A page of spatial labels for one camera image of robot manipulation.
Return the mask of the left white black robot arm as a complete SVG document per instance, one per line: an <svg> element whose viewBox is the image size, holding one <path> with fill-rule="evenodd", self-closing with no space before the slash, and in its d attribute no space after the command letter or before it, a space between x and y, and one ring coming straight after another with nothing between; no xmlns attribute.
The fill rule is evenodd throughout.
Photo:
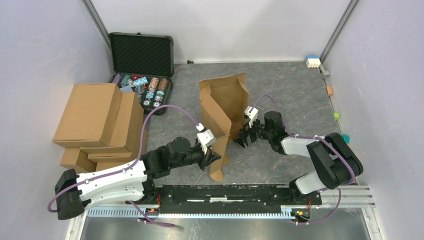
<svg viewBox="0 0 424 240"><path fill-rule="evenodd" d="M187 138L177 137L119 166L88 173L77 173L74 169L64 171L47 209L56 213L58 220L69 220L105 204L136 201L151 204L158 195L153 183L155 179L168 176L172 169L189 165L198 165L204 170L219 159L221 155L214 152L211 145L199 141L191 145Z"/></svg>

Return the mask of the brown cardboard box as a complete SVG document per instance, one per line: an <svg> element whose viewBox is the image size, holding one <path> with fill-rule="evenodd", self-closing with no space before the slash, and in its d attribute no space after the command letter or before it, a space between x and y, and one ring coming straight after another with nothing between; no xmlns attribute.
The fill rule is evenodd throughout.
<svg viewBox="0 0 424 240"><path fill-rule="evenodd" d="M222 168L230 162L227 145L239 136L245 122L244 111L250 97L246 78L246 73L240 73L199 82L201 123L215 136L211 149L221 156L209 170L209 176L217 182L225 179Z"/></svg>

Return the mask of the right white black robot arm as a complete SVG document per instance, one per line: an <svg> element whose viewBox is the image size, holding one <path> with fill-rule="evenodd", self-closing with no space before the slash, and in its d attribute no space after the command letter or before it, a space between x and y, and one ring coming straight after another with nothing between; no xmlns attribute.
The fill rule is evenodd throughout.
<svg viewBox="0 0 424 240"><path fill-rule="evenodd" d="M268 141L278 154L310 158L314 170L289 183L288 196L293 203L302 204L315 191L352 184L363 173L361 161L339 133L312 137L290 134L279 112L266 112L263 123L258 119L258 112L254 107L246 108L245 124L234 142L246 148L261 139Z"/></svg>

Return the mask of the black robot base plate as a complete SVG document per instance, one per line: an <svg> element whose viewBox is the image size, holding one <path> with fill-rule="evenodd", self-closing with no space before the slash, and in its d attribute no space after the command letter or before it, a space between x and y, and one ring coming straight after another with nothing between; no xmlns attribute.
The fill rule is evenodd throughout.
<svg viewBox="0 0 424 240"><path fill-rule="evenodd" d="M278 184L162 185L135 203L158 205L161 214L277 214L281 206L321 205L322 199Z"/></svg>

